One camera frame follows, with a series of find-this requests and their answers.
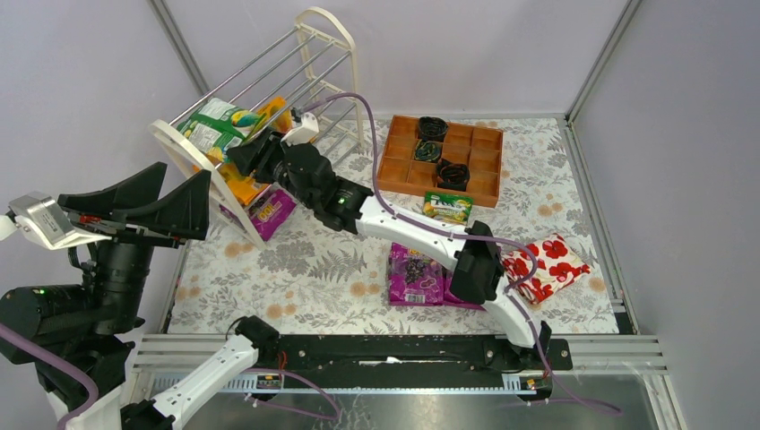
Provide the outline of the green candy bag white label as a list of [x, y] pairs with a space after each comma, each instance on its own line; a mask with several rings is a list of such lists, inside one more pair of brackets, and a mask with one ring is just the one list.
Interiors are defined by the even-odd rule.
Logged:
[[263, 114], [210, 98], [177, 130], [204, 155], [228, 162], [228, 149], [243, 144], [262, 121]]

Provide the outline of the orange mango candy bag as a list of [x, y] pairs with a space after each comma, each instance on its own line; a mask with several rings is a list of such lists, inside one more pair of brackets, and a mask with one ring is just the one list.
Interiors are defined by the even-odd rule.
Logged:
[[258, 133], [265, 127], [271, 127], [279, 133], [286, 133], [292, 127], [291, 113], [285, 108], [287, 100], [277, 96], [271, 99], [267, 104], [258, 108], [255, 114], [258, 116], [258, 123], [255, 125], [253, 132]]

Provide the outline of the green yellow candy bag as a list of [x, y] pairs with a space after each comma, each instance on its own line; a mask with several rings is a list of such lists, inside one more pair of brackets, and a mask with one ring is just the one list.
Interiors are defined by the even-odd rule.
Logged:
[[459, 194], [426, 192], [422, 213], [444, 223], [467, 225], [473, 201]]

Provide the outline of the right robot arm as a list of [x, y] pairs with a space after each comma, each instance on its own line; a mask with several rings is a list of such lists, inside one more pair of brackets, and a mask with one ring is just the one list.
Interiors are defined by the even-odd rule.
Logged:
[[440, 263], [453, 276], [452, 292], [483, 307], [513, 348], [546, 353], [551, 329], [520, 300], [500, 259], [502, 242], [487, 224], [445, 225], [390, 204], [380, 193], [337, 175], [312, 143], [316, 135], [304, 126], [286, 133], [266, 127], [228, 149], [227, 157], [240, 174], [285, 189], [331, 230], [389, 240]]

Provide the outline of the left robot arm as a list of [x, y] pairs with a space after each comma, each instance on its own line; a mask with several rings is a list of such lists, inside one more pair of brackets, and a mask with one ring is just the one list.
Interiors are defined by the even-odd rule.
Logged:
[[180, 383], [150, 400], [120, 404], [134, 349], [121, 337], [143, 324], [138, 311], [155, 249], [202, 241], [210, 225], [211, 173], [198, 171], [163, 193], [166, 170], [157, 162], [91, 193], [28, 193], [1, 216], [3, 237], [18, 231], [64, 250], [82, 273], [78, 284], [1, 296], [1, 354], [35, 367], [61, 429], [179, 429], [238, 374], [278, 355], [278, 331], [241, 317], [222, 347]]

